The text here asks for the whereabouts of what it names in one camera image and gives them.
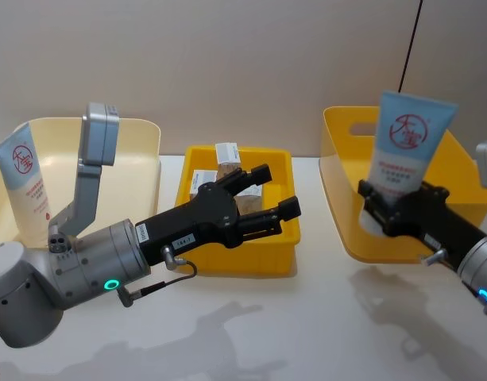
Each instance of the white table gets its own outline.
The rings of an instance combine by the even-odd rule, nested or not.
[[[166,210],[183,157],[161,159]],[[197,277],[130,309],[105,294],[67,311],[35,347],[0,339],[0,380],[487,381],[487,317],[456,276],[351,259],[318,160],[293,163],[303,211],[295,277]],[[159,266],[133,288],[174,276]]]

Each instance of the blue label tube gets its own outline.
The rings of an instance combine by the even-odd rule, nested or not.
[[[44,246],[51,210],[28,123],[0,144],[0,170],[20,240],[28,247]]]
[[[382,94],[368,181],[389,205],[421,187],[457,109],[432,99],[391,91]],[[370,233],[382,234],[377,223],[371,227],[366,214],[360,215],[360,224]]]

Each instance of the yellow plastic bin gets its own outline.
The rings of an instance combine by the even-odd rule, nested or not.
[[[279,201],[295,194],[292,160],[287,151],[266,148],[239,148],[242,168],[246,171],[268,164],[273,180],[263,187],[263,208],[269,209]],[[190,198],[190,185],[195,169],[217,170],[214,146],[194,146],[187,150],[176,205]],[[234,249],[221,244],[206,244],[182,257],[194,262],[199,272],[211,275],[289,276],[295,269],[295,245],[300,242],[298,218],[281,223],[282,234],[244,242]]]
[[[29,122],[52,214],[74,197],[81,119],[44,117]],[[151,121],[121,119],[113,167],[104,166],[95,221],[80,237],[129,218],[157,212],[160,129]],[[18,241],[18,230],[0,172],[0,242]]]
[[[352,133],[358,125],[375,125],[379,107],[330,107],[324,111],[319,168],[338,232],[347,252],[368,263],[416,263],[428,249],[411,237],[375,237],[358,224],[363,197],[358,181],[366,179],[374,136]],[[447,204],[474,225],[487,214],[487,190],[480,187],[477,166],[446,131],[425,180],[447,188]]]

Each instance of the robotic arm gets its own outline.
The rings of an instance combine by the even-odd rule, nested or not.
[[[487,141],[477,147],[481,185],[487,187]],[[487,234],[446,206],[450,192],[423,183],[390,207],[365,180],[358,193],[365,198],[364,209],[391,237],[414,237],[434,252],[423,259],[426,265],[440,263],[457,272],[462,283],[484,306],[487,314]]]
[[[186,264],[176,256],[202,244],[235,248],[280,234],[280,221],[301,214],[298,199],[291,197],[276,208],[240,216],[234,196],[272,179],[269,167],[262,165],[204,184],[190,202],[135,227],[127,219],[78,239],[95,219],[102,165],[114,163],[118,124],[114,107],[88,106],[74,201],[51,220],[48,249],[0,244],[0,337],[10,347],[41,342],[58,326],[64,310],[107,291],[116,289],[122,304],[132,306],[134,300],[167,286],[160,282],[133,293],[125,289],[148,275],[150,266],[165,262],[174,269]]]

